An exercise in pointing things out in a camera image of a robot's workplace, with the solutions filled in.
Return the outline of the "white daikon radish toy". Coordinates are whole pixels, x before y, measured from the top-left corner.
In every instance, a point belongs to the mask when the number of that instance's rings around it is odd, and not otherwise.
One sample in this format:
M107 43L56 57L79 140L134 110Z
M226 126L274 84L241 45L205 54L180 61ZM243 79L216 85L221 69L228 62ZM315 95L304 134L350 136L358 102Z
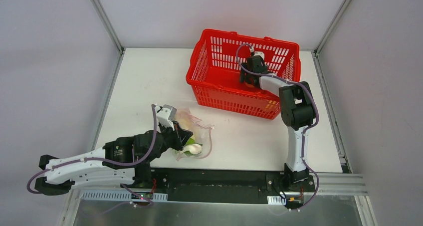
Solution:
M195 124L190 119L181 119L179 120L179 125L182 129L191 131L193 134L195 134L196 128Z

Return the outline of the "yellow orange fruit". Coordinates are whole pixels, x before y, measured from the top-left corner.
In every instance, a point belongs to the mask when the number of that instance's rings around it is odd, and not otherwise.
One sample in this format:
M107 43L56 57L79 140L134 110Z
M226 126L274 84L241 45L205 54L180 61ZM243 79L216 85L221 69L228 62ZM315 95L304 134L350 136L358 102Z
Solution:
M254 84L254 82L251 82L251 81L246 81L246 82L245 82L245 85L246 85L247 87L249 87L249 88L255 88L255 84Z

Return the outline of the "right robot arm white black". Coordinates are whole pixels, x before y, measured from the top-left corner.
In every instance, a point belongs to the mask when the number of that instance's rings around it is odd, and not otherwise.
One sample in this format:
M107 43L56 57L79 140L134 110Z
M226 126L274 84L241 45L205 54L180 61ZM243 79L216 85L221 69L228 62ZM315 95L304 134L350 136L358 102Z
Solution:
M308 83L292 83L271 73L260 55L252 55L241 64L240 82L279 97L281 118L288 128L288 156L284 164L283 184L290 191L297 190L310 174L306 159L307 129L316 117Z

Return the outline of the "clear pink zip top bag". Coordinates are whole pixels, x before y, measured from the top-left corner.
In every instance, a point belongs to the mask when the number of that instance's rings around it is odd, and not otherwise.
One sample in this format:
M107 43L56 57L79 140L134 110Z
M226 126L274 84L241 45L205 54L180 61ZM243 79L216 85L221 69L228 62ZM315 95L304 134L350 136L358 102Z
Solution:
M178 109L175 116L176 121L179 122L181 119L190 119L195 124L195 134L190 138L194 139L195 142L202 145L202 152L198 155L188 156L182 154L181 151L173 150L173 155L176 161L180 161L181 159L188 158L188 159L197 159L202 160L207 158L213 149L213 142L212 142L212 130L214 129L214 124L207 124L202 119L194 116L189 108L181 108Z

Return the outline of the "white garlic toy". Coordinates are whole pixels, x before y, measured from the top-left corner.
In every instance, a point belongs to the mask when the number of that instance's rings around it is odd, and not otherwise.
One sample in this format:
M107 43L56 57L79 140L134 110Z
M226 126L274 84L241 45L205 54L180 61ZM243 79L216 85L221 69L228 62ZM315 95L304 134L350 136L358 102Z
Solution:
M198 143L185 145L183 148L183 153L190 153L192 155L197 155L202 152L202 145Z

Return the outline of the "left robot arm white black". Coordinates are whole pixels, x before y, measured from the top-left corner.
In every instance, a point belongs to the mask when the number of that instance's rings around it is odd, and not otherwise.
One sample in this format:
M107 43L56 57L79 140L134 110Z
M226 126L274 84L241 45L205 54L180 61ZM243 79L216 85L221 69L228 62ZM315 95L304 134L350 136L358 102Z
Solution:
M173 121L172 127L159 125L143 134L119 137L78 156L59 159L42 155L42 171L29 181L27 189L34 194L57 196L79 187L147 188L153 179L150 163L168 149L182 150L193 135Z

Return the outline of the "green vegetable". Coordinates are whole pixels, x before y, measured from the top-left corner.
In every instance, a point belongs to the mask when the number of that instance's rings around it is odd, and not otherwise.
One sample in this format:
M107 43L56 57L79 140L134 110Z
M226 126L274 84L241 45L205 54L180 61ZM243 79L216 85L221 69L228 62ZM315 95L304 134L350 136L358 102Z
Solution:
M195 140L194 140L194 139L189 138L189 139L188 139L188 141L187 141L187 143L186 143L185 145L188 145L188 144L193 144L193 143L197 143L197 142L195 142ZM188 152L183 153L183 149L182 149L181 153L182 153L182 154L185 154L185 155L188 155L188 156L193 156L192 154L190 154L190 153L188 153Z

